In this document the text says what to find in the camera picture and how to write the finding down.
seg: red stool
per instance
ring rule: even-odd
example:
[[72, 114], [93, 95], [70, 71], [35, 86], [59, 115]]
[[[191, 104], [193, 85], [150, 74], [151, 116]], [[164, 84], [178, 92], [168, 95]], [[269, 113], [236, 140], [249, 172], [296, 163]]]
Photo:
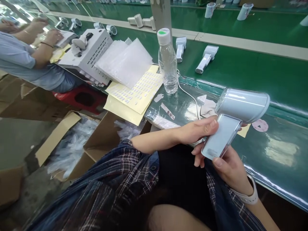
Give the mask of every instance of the red stool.
[[107, 96], [86, 87], [79, 86], [66, 93], [53, 92], [54, 96], [67, 104], [99, 115], [102, 112]]

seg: white wristband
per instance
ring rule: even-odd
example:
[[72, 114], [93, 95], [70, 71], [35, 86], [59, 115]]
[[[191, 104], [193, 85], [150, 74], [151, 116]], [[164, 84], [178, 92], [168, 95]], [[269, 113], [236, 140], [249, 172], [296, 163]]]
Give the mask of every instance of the white wristband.
[[234, 192], [238, 197], [239, 199], [244, 203], [244, 204], [251, 204], [251, 205], [254, 205], [258, 202], [258, 192], [257, 192], [257, 187], [256, 187], [256, 183], [253, 179], [253, 177], [249, 174], [247, 174], [247, 177], [249, 179], [251, 179], [252, 181], [252, 184], [253, 184], [253, 194], [251, 196], [247, 196], [245, 194], [241, 194], [233, 189], [232, 192]]

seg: cable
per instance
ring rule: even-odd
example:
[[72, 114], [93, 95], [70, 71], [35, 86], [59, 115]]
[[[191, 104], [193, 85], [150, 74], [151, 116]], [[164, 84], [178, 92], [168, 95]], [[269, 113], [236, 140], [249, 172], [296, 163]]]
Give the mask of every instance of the cable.
[[[181, 86], [180, 86], [180, 81], [179, 81], [179, 77], [180, 77], [181, 75], [180, 75], [180, 71], [179, 71], [179, 69], [177, 70], [177, 83], [178, 83], [178, 85], [179, 85], [179, 88], [182, 90], [182, 91], [184, 91], [183, 90], [183, 88], [181, 88]], [[197, 100], [191, 95], [191, 94], [189, 94], [189, 93], [187, 93], [186, 91], [184, 91], [187, 95], [189, 95], [194, 101], [195, 101], [195, 103], [196, 103], [196, 109], [197, 109], [197, 117], [198, 117], [198, 120], [200, 119], [199, 118], [199, 111], [198, 111], [198, 104], [197, 104]]]

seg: water bottle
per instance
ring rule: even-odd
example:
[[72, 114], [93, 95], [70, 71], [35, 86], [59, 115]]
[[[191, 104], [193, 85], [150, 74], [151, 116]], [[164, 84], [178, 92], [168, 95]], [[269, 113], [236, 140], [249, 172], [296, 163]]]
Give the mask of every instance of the water bottle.
[[158, 64], [160, 73], [163, 75], [164, 87], [168, 94], [177, 91], [177, 61], [175, 51], [171, 45], [171, 35], [168, 28], [162, 28], [157, 32], [158, 43]]

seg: round sticker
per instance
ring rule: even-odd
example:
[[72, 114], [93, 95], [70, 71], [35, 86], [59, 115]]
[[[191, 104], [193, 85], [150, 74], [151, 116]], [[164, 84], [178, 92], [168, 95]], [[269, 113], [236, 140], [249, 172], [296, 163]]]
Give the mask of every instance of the round sticker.
[[258, 132], [266, 132], [269, 128], [268, 124], [261, 119], [258, 119], [256, 122], [252, 123], [252, 126]]

